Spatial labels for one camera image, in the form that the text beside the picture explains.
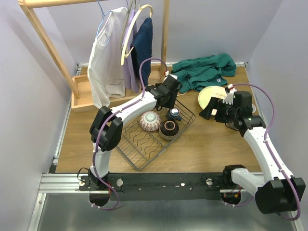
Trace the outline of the cream round plate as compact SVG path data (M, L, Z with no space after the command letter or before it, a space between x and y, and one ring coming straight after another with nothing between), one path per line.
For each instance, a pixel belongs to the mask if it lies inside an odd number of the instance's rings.
M205 87L199 92L198 103L202 109L205 109L212 97L218 99L224 99L227 96L227 92L224 87L210 86Z

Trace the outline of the dark blue teacup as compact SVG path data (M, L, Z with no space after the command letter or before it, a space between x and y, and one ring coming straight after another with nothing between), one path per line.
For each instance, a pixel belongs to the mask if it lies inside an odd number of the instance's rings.
M168 112L166 113L167 120L172 121L181 121L182 118L180 117L180 110L176 107L170 108Z

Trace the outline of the dark brown bowl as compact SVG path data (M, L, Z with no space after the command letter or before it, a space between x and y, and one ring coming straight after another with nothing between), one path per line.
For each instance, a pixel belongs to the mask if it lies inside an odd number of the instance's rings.
M159 135L162 139L171 141L177 136L179 130L180 128L177 122L173 120L165 120L159 127Z

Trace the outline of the pink ceramic mug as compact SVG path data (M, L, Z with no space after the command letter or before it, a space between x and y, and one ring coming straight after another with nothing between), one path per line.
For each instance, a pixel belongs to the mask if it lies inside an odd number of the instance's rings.
M257 111L257 108L254 104L252 104L252 113L254 114Z

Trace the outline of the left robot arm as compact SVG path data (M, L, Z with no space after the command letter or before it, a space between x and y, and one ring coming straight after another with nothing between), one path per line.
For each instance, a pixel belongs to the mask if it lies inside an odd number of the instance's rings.
M96 190L102 190L107 183L109 160L112 150L120 143L122 129L135 117L162 108L173 108L182 84L176 75L168 75L162 83L148 86L132 100L113 108L101 107L90 127L93 143L93 157L90 171L90 184Z

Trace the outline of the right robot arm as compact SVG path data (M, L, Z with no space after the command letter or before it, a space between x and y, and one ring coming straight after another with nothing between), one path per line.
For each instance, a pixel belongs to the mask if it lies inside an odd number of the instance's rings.
M245 189L254 197L263 214L299 212L305 182L285 166L269 138L263 119L253 115L251 93L230 91L225 99L211 97L199 115L210 119L213 110L216 110L216 122L231 123L239 131L251 147L263 174L258 178L243 165L225 166L222 185L228 189L235 185Z

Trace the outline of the red white patterned bowl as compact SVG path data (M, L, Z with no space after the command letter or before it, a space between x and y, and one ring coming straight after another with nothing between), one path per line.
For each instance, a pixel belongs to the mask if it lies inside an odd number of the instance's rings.
M146 132L155 132L161 125L161 118L154 111L147 111L140 117L140 126Z

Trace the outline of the green crumpled garment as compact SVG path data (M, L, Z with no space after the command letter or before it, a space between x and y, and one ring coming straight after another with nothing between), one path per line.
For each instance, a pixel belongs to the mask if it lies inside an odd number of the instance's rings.
M173 64L172 74L182 84L180 93L190 90L200 92L210 86L224 86L224 77L234 77L237 65L226 53L182 60Z

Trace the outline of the lavender garment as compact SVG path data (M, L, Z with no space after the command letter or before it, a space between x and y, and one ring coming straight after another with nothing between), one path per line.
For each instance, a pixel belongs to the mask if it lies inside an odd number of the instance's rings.
M132 42L136 34L137 34L137 26L136 24L134 24L132 32L128 39L128 49L129 50L131 48ZM124 78L124 85L126 89L132 90L135 93L139 92L140 81L139 81L139 77L136 76L135 74L131 54L128 56L128 58L124 59L123 78Z

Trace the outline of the navy blue garment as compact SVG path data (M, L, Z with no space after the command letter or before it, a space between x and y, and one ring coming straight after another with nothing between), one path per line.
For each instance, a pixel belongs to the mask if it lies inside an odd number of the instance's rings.
M139 68L141 63L152 57L152 41L153 41L153 22L150 17L146 18L135 35L131 52L133 69L136 78L139 80Z

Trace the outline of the wooden hanger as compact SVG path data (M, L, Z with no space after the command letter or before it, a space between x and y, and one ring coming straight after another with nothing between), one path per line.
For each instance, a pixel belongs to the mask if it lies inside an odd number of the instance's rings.
M122 52L121 52L121 61L120 61L120 64L123 66L124 65L124 60L126 58L129 57L129 55L131 54L132 50L133 50L133 47L130 48L130 50L128 50L128 42L129 42L129 39L130 39L130 35L132 33L132 30L134 28L134 25L139 17L139 15L141 14L141 12L146 9L146 8L149 8L150 11L149 11L149 17L151 18L152 17L152 14L153 14L153 7L152 5L150 4L145 4L143 6L140 6L139 9L136 11L134 17L132 18L131 20L131 23L127 29L127 33L125 34L125 37L124 37L124 45L123 45L123 48L122 48Z

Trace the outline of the white tank top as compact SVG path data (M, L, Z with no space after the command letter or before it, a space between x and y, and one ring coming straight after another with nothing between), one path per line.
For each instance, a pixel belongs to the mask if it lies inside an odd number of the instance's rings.
M111 97L125 96L120 42L127 12L126 7L112 10L92 46L87 75L97 108L109 106Z

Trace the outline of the black base bar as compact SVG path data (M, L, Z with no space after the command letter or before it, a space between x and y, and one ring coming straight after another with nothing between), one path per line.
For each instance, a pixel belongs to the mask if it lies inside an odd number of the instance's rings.
M123 201L220 200L235 192L222 173L109 173L103 180Z

